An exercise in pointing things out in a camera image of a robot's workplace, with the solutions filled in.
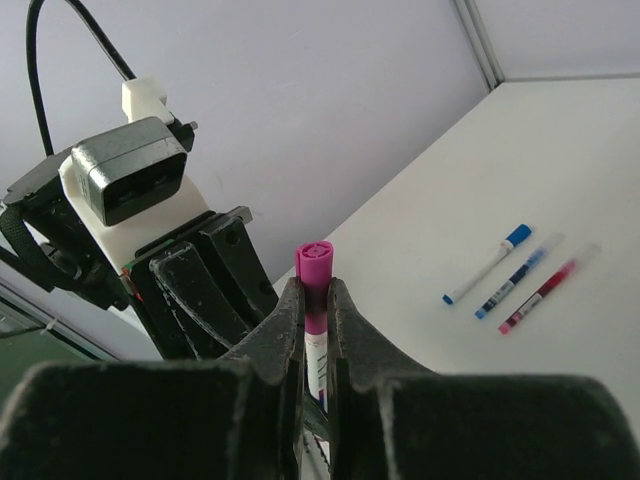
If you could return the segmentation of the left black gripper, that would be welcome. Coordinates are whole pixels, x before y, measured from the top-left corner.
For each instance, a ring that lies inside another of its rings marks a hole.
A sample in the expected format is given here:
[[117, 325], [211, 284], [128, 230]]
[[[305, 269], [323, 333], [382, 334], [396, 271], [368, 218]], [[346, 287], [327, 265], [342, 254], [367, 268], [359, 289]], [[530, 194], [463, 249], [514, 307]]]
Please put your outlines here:
[[168, 199], [107, 227], [71, 167], [61, 152], [8, 188], [7, 265], [45, 290], [132, 308], [166, 359], [221, 357], [273, 311], [278, 295], [246, 231], [249, 209], [212, 211], [184, 179]]

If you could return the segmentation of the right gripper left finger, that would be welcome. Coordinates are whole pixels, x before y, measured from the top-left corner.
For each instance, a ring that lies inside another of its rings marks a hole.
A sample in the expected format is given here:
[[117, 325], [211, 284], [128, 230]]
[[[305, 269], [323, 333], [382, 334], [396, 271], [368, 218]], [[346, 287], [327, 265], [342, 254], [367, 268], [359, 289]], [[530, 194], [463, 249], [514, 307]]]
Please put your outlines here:
[[47, 362], [1, 415], [5, 479], [296, 479], [304, 295], [216, 360]]

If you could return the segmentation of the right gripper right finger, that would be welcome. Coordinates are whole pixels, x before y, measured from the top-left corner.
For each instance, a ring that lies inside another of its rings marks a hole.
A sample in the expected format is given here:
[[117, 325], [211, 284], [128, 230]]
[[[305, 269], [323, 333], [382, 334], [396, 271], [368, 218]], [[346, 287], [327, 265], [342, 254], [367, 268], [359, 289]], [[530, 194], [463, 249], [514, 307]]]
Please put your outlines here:
[[635, 479], [639, 449], [606, 387], [574, 375], [441, 375], [328, 293], [335, 479]]

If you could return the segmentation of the purple pen cap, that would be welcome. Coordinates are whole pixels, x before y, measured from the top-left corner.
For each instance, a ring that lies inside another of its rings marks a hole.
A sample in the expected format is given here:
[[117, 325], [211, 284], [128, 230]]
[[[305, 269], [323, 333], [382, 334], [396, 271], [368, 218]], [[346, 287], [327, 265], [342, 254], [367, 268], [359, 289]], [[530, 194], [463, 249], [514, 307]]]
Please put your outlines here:
[[334, 248], [330, 242], [310, 242], [296, 249], [296, 276], [304, 290], [305, 331], [327, 331], [328, 289], [333, 278]]

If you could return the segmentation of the blue white marker pen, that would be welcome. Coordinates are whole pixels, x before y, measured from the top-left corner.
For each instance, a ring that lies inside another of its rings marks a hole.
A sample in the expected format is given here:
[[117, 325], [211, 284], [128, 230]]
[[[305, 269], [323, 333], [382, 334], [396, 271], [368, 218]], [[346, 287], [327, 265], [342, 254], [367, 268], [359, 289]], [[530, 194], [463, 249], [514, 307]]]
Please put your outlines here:
[[533, 230], [527, 224], [518, 225], [511, 233], [500, 241], [491, 255], [481, 262], [470, 275], [458, 286], [449, 290], [442, 296], [446, 305], [453, 305], [471, 291], [494, 267], [506, 258], [517, 246], [528, 239]]

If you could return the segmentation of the blue gel pen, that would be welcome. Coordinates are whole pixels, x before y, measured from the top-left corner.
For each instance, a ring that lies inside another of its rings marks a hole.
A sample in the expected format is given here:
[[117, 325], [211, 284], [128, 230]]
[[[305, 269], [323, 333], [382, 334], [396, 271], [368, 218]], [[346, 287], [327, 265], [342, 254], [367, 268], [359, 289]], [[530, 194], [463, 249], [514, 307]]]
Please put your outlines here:
[[549, 235], [521, 264], [518, 269], [474, 312], [477, 319], [483, 319], [499, 305], [542, 260], [544, 260], [565, 238], [562, 233]]

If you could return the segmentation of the red gel pen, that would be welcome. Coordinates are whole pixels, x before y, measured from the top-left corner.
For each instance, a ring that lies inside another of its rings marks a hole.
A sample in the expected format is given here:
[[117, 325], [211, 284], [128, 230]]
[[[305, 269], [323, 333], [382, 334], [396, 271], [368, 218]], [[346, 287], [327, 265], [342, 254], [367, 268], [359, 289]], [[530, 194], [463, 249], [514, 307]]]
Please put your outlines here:
[[579, 250], [564, 262], [541, 286], [539, 286], [507, 319], [498, 327], [501, 335], [508, 335], [523, 319], [530, 314], [549, 294], [564, 281], [593, 260], [601, 251], [598, 245], [591, 244]]

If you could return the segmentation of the thin white red-tip pen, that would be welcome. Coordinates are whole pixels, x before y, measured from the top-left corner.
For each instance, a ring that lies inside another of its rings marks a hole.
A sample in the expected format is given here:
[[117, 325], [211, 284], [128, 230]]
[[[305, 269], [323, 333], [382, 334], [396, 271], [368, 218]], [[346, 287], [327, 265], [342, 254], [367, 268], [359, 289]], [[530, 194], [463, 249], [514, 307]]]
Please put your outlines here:
[[327, 411], [328, 336], [305, 334], [307, 360], [307, 384], [311, 396], [318, 401], [321, 409]]

